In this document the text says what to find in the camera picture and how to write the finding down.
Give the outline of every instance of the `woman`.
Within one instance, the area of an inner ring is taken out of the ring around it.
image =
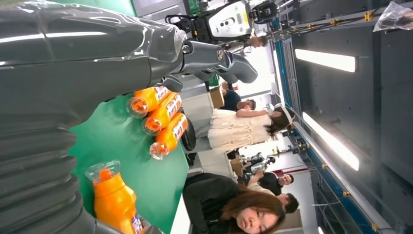
[[[251,111],[247,106],[237,112],[214,109],[210,122],[195,123],[196,147],[192,152],[213,149],[223,153],[259,142],[270,137],[293,122],[295,114],[280,104],[274,110]]]
[[[271,234],[285,219],[273,195],[203,173],[187,179],[183,198],[195,234]]]

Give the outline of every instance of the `green table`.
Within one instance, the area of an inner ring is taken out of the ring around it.
[[[77,157],[73,173],[79,177],[86,210],[94,214],[93,187],[84,172],[99,162],[120,160],[121,175],[138,197],[138,212],[168,234],[188,164],[181,145],[162,161],[151,158],[153,138],[143,133],[142,120],[126,113],[129,97],[101,103],[88,121],[71,129],[77,135],[76,145],[70,150]]]
[[[123,13],[128,16],[136,16],[131,0],[52,0],[58,3],[77,3],[86,6],[94,6],[111,11]]]

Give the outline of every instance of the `bottle label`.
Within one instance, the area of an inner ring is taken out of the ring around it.
[[[175,98],[167,105],[168,117],[171,119],[178,112],[178,103],[181,102],[181,96],[176,95]]]
[[[164,86],[157,86],[155,87],[155,93],[156,93],[156,100],[162,100],[166,94],[168,94],[168,89]]]
[[[173,136],[175,137],[175,139],[178,141],[182,134],[184,134],[184,122],[186,120],[185,116],[182,116],[182,118],[179,120],[178,124],[172,129],[173,132]]]
[[[143,224],[141,222],[141,219],[142,217],[138,214],[136,214],[132,218],[132,226],[133,226],[133,229],[135,230],[135,234],[139,234],[141,230],[143,229]]]

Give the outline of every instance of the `plastic bottle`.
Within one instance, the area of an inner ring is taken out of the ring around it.
[[[187,117],[182,113],[177,113],[170,124],[156,136],[155,143],[149,149],[150,155],[157,160],[162,160],[176,149],[187,127]]]
[[[100,221],[124,234],[141,234],[148,223],[138,215],[136,194],[120,176],[120,162],[111,161],[91,166],[85,175],[93,182],[94,211]]]
[[[134,97],[128,100],[126,110],[132,117],[144,118],[148,112],[154,111],[169,93],[169,89],[164,86],[136,91]]]
[[[159,104],[158,108],[149,113],[148,117],[142,122],[142,128],[145,134],[156,136],[162,129],[166,128],[181,108],[181,102],[179,94],[170,92],[165,100]]]

